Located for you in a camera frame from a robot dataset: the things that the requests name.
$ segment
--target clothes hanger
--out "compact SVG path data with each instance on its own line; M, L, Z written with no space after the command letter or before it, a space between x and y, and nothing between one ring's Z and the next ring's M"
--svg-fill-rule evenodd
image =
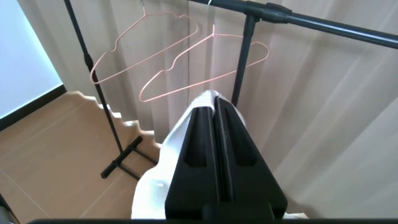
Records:
M142 8L143 8L143 11L144 11L144 15L143 15L141 18L139 18L135 23L133 23L129 28L127 28L127 29L116 39L116 41L115 41L115 43L114 43L114 49L113 49L113 50L110 50L110 51L107 51L107 52L103 53L103 54L101 55L101 57L95 62L94 67L93 67L93 69L91 69L91 72L90 72L90 80L91 80L92 83L94 83L94 84L100 84L101 82L105 82L106 80L109 80L110 78L113 78L113 77L115 77L115 76L117 76L117 75L120 75L120 74L122 74L123 72L125 72L125 71L127 71L127 70L129 70L129 69L131 69L131 68L134 68L135 66L141 64L142 62L145 62L146 60L149 60L149 59L151 59L152 57L155 57L156 55L158 55L158 54L164 52L165 50L167 50L167 49L169 49L169 48L171 48L171 47L173 47L173 46L175 46L175 45L177 45L177 44L183 42L184 40L190 38L191 36L195 35L195 34L198 32L198 23L196 22L196 20L194 20L194 19L191 18L190 16L185 15L185 14L182 14L182 15L178 16L175 12L158 12L158 13L154 13L154 14L147 14L146 11L145 11L145 5L144 5L144 3L143 3L142 1L141 1L141 3L142 3ZM119 40L120 40L125 34L127 34L134 26L136 26L138 23L140 23L140 21L142 21L142 20L145 19L146 17L150 17L150 16L160 16L160 15L164 15L164 14L171 14L171 15L173 15L174 17L176 17L177 19L186 17L186 18L188 18L189 20L193 21L193 23L194 23L195 26L196 26L196 29L195 29L194 33L192 33L192 34L190 34L190 35L188 35L188 36L182 38L181 40L179 40L179 41L177 41L176 43L174 43L174 44L172 44L172 45L166 47L165 49L163 49L163 50L157 52L156 54L153 54L153 55L151 55L150 57L147 57L147 58L145 58L144 60L141 60L140 62L138 62L138 63L136 63L136 64L134 64L134 65L131 65L130 67L128 67L128 68L126 68L126 69L124 69L124 70L121 70L120 72L117 72L117 73L115 73L115 74L113 74L113 75L111 75L111 76L109 76L109 77L106 77L106 78L104 78L104 79L102 79L102 80L99 80L99 81L97 81L97 82L93 80L94 70L95 70L95 68L97 67L97 65L100 63L100 61L102 61L102 59L103 59L103 57L105 57L105 55L107 55L107 54L109 54L109 53L113 53L113 52L116 51L116 49L118 48L118 42L119 42Z
M147 86L148 86L154 79L156 79L161 73L171 71L171 70L174 68L174 65L175 65L175 63L176 63L176 61L177 61L177 59L178 59L179 57L181 57L183 54L187 53L187 52L190 51L191 49L195 48L196 46L200 45L201 43L207 41L208 39L210 39L210 38L212 38L212 37L216 37L216 36L220 36L220 37L236 37L236 38L240 38L240 39L243 38L243 37L240 36L240 35L233 35L233 34L216 34L216 32L215 32L215 25L213 25L213 32L212 32L209 36L205 37L203 40L197 42L196 44L194 44L193 46L191 46L191 47L188 48L187 50L184 50L182 53L180 53L180 54L174 59L173 64L172 64L172 66L171 66L169 69L159 71L158 73L156 73L156 75L154 75L154 76L144 85L144 87L142 87L141 91L139 92L139 100L140 100L141 102L149 102L149 101L156 100L156 99L159 99L159 98L161 98L161 97L170 95L170 94L172 94L172 93L176 93L176 92L181 91L181 90L186 90L187 88L191 88L191 87L194 87L194 86L197 86L197 85L201 85L201 84L204 84L204 83L208 83L208 82L211 82L211 81L214 81L214 80L217 80L217 79L219 79L219 78L223 78L223 77L226 77L226 76L228 76L228 75L230 75L230 74L235 73L236 70L233 70L232 72L225 73L225 74L220 75L220 76L218 76L218 77L209 78L209 79L207 79L207 80L205 80L205 81L198 82L198 83L195 83L195 84L192 84L192 85L183 87L183 88L179 88L178 90L173 90L173 91L170 91L170 92L161 94L161 95L159 95L159 96L155 96L155 97L149 98L149 99L147 99L147 100L143 100L143 99L142 99L142 94L143 94L144 90L147 88ZM253 66L253 65L257 64L257 63L260 63L260 62L265 61L265 60L267 59L267 57L269 56L269 48L268 48L268 46L267 46L266 44L263 44L262 42L258 42L258 41L251 42L250 44L251 44L251 45L252 45L252 44L259 44L259 45L263 46L265 49L267 49L267 55L266 55L264 58L262 58L262 59L260 59L260 60L258 60L258 61L255 61L255 62L253 62L253 63L250 63L249 65L246 66L246 68L248 68L248 67L250 67L250 66Z

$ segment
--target clothes rack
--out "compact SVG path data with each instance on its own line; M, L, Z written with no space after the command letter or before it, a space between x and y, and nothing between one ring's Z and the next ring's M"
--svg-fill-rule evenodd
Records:
M87 51L85 42L83 40L83 36L80 32L80 28L78 26L75 14L72 9L72 5L70 4L70 0L64 0L64 1L68 13L70 15L70 19L72 20L73 27L75 28L75 32L77 34L79 43L81 45L85 63L88 67L88 70L91 71L91 69L93 68L93 60L91 59ZM280 6L278 4L273 4L273 3L261 4L258 2L243 1L243 0L212 0L212 1L188 0L188 1L202 3L202 4L209 4L211 6L228 9L235 12L240 12L246 15L246 20L243 29L243 40L238 60L238 69L236 72L236 78L233 87L233 95L231 100L234 106L238 104L239 94L243 82L244 71L248 60L251 39L254 34L254 29L256 28L256 23L259 21L266 21L275 24L294 24L309 29L327 32L329 34L340 35L342 37L347 37L351 39L360 40L363 42L368 42L376 45L390 47L393 49L398 49L398 35L387 34L384 32L369 30L361 27L342 24L339 22L333 22L325 19L319 19L316 17L294 13L292 10L287 9L284 6ZM96 82L98 81L95 72L93 74L93 79ZM132 151L140 154L142 157L148 159L154 164L156 164L157 162L136 149L137 145L142 141L141 136L138 136L137 139L135 139L130 145L128 145L127 149L123 150L118 134L112 122L109 109L106 106L107 104L102 89L99 84L96 84L95 88L96 91L98 92L102 105L104 105L103 108L105 115L108 119L109 126L111 127L113 136L120 151L120 155L101 173L101 176L102 178L106 178L115 168L118 167L122 169L124 172L128 173L130 176L134 177L135 179L139 179L137 175L135 175L134 173L132 173L122 165L122 161Z

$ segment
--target white garment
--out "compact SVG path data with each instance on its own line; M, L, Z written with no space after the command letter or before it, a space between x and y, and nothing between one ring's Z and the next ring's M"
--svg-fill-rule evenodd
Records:
M149 169L138 181L131 208L131 218L166 219L165 200L171 184L182 143L187 132L191 112L196 107L208 106L215 112L217 91L207 90L196 97L179 119L160 148L158 164ZM236 110L244 124L243 117Z

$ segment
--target wooden floor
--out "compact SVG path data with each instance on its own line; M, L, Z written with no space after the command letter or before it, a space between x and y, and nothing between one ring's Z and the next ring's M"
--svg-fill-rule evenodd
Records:
M137 123L114 118L126 147L154 159L159 146ZM103 110L79 93L67 93L0 132L0 193L21 223L36 218L129 218L137 181L119 169L100 173L118 155ZM153 165L135 152L124 165L142 175Z

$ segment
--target beige pleated curtain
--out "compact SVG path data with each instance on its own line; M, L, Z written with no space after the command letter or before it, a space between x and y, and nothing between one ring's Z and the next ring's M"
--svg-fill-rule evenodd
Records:
M102 88L113 111L138 120L162 142L189 103L207 89L231 98L234 75L141 103L142 86L174 57L217 32L242 34L244 15L187 0L143 0L148 13L189 14L198 35ZM272 1L295 12L368 29L398 33L396 0ZM96 96L63 1L19 0L58 74L70 91ZM142 16L138 0L73 0L93 60ZM192 33L187 19L151 17L120 42L98 67L100 78L158 52ZM398 217L398 51L293 25L259 22L254 40L271 55L246 70L238 109L276 179L289 210L313 217ZM183 56L145 97L236 69L240 41L215 38ZM252 48L249 61L264 55Z

